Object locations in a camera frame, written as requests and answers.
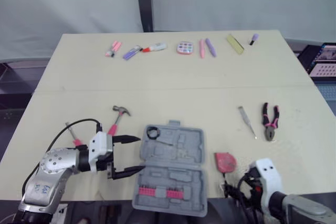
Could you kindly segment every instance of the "small screwdriver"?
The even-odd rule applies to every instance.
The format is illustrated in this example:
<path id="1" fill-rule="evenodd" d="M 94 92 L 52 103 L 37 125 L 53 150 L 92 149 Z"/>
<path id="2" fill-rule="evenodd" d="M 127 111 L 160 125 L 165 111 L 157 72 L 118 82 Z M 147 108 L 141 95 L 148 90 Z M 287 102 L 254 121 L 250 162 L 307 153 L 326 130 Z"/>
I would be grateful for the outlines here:
<path id="1" fill-rule="evenodd" d="M 250 122 L 250 119 L 248 118 L 243 106 L 239 106 L 238 107 L 242 117 L 243 117 L 243 120 L 244 122 L 249 126 L 249 128 L 251 129 L 253 135 L 254 135 L 254 138 L 257 139 L 257 136 L 256 136 L 256 133 L 254 133 L 254 130 L 252 129 L 252 125 L 251 125 L 251 122 Z"/>
<path id="2" fill-rule="evenodd" d="M 75 146 L 82 145 L 82 144 L 83 144 L 82 141 L 79 140 L 79 139 L 76 137 L 76 135 L 75 135 L 74 132 L 72 131 L 72 128 L 71 128 L 71 127 L 68 127 L 68 130 L 70 131 L 70 134 L 71 134 L 72 138 L 74 139 L 74 140 L 73 140 L 74 145 L 75 145 Z"/>

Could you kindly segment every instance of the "gray tool case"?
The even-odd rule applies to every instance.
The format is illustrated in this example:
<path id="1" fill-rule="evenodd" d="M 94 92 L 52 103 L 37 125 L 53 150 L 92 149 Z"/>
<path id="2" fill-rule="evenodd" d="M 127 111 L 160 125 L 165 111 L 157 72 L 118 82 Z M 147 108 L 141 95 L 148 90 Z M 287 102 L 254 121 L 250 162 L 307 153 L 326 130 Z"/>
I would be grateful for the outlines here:
<path id="1" fill-rule="evenodd" d="M 156 139 L 147 136 L 157 127 Z M 149 136 L 155 137 L 157 131 Z M 138 173 L 132 206 L 135 209 L 204 217 L 207 213 L 204 163 L 204 134 L 201 129 L 168 125 L 147 125 L 140 157 L 145 169 Z"/>

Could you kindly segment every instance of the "pliers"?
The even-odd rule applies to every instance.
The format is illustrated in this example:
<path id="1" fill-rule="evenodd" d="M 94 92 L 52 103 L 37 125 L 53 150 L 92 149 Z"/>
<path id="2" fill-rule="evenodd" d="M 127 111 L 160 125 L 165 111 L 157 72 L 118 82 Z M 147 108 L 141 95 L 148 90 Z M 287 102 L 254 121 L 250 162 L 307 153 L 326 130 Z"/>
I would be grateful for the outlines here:
<path id="1" fill-rule="evenodd" d="M 267 141 L 272 141 L 274 137 L 274 130 L 278 128 L 278 121 L 279 121 L 279 106 L 274 106 L 274 119 L 272 123 L 269 122 L 268 114 L 267 114 L 267 106 L 268 102 L 265 102 L 263 107 L 263 117 L 262 117 L 262 124 L 266 127 L 265 136 Z"/>

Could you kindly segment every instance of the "purple marker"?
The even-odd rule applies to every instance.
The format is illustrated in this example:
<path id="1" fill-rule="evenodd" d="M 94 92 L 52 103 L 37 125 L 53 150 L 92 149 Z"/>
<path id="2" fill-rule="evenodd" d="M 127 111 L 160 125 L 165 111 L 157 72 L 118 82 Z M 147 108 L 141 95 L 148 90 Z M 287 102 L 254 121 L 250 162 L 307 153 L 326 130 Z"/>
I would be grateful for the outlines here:
<path id="1" fill-rule="evenodd" d="M 211 44 L 210 40 L 208 38 L 205 39 L 205 43 L 207 44 L 208 48 L 209 48 L 209 51 L 210 53 L 212 54 L 213 57 L 216 57 L 217 54 L 216 54 L 216 51 L 215 51 L 215 48 L 214 46 Z"/>
<path id="2" fill-rule="evenodd" d="M 142 47 L 140 46 L 135 46 L 133 47 L 130 51 L 128 51 L 126 54 L 124 54 L 123 58 L 125 60 L 129 60 L 131 59 L 134 55 L 137 54 L 137 52 L 141 51 L 142 50 Z"/>
<path id="3" fill-rule="evenodd" d="M 253 34 L 252 40 L 250 42 L 250 46 L 252 46 L 254 41 L 256 41 L 258 38 L 259 38 L 259 34 Z"/>

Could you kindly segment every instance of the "gray backdrop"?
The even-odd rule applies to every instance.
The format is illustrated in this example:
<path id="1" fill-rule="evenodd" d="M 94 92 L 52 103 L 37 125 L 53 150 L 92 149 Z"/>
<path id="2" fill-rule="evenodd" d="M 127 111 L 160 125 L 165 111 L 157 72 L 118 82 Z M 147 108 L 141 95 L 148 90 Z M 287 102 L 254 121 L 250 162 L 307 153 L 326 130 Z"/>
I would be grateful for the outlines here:
<path id="1" fill-rule="evenodd" d="M 336 0 L 153 0 L 154 30 L 279 29 L 288 39 L 336 40 Z"/>
<path id="2" fill-rule="evenodd" d="M 138 0 L 0 0 L 0 62 L 51 57 L 63 33 L 142 32 Z"/>

